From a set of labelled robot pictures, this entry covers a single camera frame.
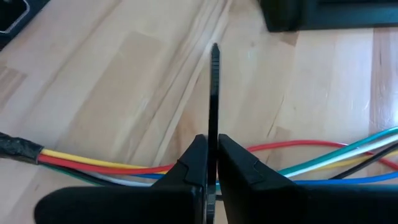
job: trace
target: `wood grain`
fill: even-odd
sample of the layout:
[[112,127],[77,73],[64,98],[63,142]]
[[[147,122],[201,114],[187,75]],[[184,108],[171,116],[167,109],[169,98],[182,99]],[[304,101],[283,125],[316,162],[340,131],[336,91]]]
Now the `wood grain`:
[[[254,0],[52,0],[0,53],[0,131],[92,158],[173,163],[196,134],[207,133],[208,52],[219,42],[221,133],[243,146],[349,143],[397,123],[397,34],[270,34]],[[331,150],[255,155],[283,169]],[[353,176],[385,172],[373,164]],[[0,223],[33,223],[41,197],[85,185],[6,159],[0,178]],[[226,223],[222,203],[216,222]]]
[[[143,147],[152,145],[145,139],[155,132],[161,142],[206,46],[223,33],[219,20],[230,3],[51,1],[0,53],[0,131],[59,151],[150,165],[157,146]],[[32,223],[39,198],[81,185],[20,162],[0,160],[0,167],[10,171],[0,173],[1,223]]]

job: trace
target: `black device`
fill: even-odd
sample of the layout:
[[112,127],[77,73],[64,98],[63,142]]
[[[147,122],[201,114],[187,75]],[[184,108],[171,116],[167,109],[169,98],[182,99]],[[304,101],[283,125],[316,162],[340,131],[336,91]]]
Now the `black device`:
[[197,135],[152,187],[69,187],[36,206],[37,224],[213,223],[216,173],[228,223],[397,223],[397,186],[297,185],[218,134],[220,52],[213,47],[209,136]]
[[258,0],[270,32],[398,25],[398,0]]
[[2,50],[50,0],[0,0]]

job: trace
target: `black plastic piece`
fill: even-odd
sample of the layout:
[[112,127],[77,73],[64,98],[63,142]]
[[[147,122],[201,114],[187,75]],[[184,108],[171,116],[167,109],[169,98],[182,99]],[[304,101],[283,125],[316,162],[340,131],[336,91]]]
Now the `black plastic piece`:
[[258,0],[270,32],[398,26],[397,0]]
[[0,133],[0,157],[37,164],[43,146],[22,138]]
[[196,136],[152,187],[70,187],[43,198],[37,224],[205,223],[207,140]]
[[49,1],[0,0],[0,51]]
[[218,178],[229,224],[303,223],[303,189],[220,134]]

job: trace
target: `teal wire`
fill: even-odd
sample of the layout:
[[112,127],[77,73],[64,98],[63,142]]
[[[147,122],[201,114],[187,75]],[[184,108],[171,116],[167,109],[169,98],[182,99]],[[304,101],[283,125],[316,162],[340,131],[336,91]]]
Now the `teal wire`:
[[287,174],[291,174],[293,172],[297,172],[297,171],[302,170],[302,169],[307,169],[307,168],[309,168],[311,166],[315,166],[315,165],[317,165],[317,164],[319,164],[321,162],[325,162],[325,161],[327,161],[329,159],[332,159],[334,157],[337,157],[337,156],[340,156],[340,155],[345,154],[347,152],[350,152],[352,150],[355,150],[357,147],[360,147],[360,146],[362,146],[364,144],[372,142],[372,141],[374,141],[374,140],[376,140],[378,138],[381,138],[381,137],[384,137],[384,136],[387,136],[387,135],[390,135],[390,134],[395,134],[397,132],[398,132],[398,127],[394,127],[394,128],[387,129],[385,131],[381,131],[379,133],[373,134],[372,136],[370,136],[370,137],[368,137],[366,139],[362,139],[360,141],[357,141],[355,143],[350,144],[349,146],[342,147],[339,150],[336,150],[336,151],[333,151],[333,152],[331,152],[329,154],[320,156],[320,157],[318,157],[316,159],[312,159],[312,160],[310,160],[308,162],[304,162],[304,163],[296,165],[296,166],[292,166],[292,167],[289,167],[289,168],[286,168],[286,169],[282,169],[281,171],[279,171],[279,173],[282,174],[282,175],[287,175]]

